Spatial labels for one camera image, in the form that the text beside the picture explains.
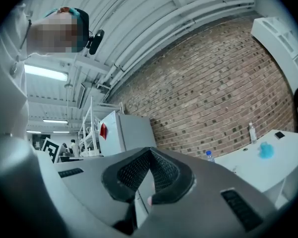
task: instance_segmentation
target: clear bottle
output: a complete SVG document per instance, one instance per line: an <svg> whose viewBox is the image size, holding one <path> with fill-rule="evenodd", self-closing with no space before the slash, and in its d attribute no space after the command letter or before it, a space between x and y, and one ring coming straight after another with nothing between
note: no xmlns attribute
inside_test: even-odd
<svg viewBox="0 0 298 238"><path fill-rule="evenodd" d="M252 124L252 122L249 123L249 134L250 134L250 140L252 141L252 144L255 144L257 141L257 137L256 137L255 127Z"/></svg>
<svg viewBox="0 0 298 238"><path fill-rule="evenodd" d="M206 154L207 154L207 160L215 163L215 159L212 156L212 152L207 151Z"/></svg>

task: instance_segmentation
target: ceiling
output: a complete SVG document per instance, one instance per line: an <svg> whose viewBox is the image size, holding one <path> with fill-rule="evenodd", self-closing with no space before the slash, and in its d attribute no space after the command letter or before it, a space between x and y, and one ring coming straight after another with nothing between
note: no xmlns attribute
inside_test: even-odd
<svg viewBox="0 0 298 238"><path fill-rule="evenodd" d="M29 100L28 130L77 132L81 120L94 102L102 102L124 83L133 71L180 36L218 18L252 10L254 0L24 0L32 21L51 9L70 6L89 14L94 34L105 31L95 55L51 57L33 55L26 63L68 73L62 82L27 74ZM82 83L87 83L81 108L76 107ZM101 119L111 110L98 107ZM46 124L43 119L68 119L68 125Z"/></svg>

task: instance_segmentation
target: red paper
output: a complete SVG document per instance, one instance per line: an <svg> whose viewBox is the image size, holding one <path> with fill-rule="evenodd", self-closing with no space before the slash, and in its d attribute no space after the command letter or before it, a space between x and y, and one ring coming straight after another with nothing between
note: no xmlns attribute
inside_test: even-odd
<svg viewBox="0 0 298 238"><path fill-rule="evenodd" d="M99 135L102 136L106 140L106 125L103 123L100 127L100 133Z"/></svg>

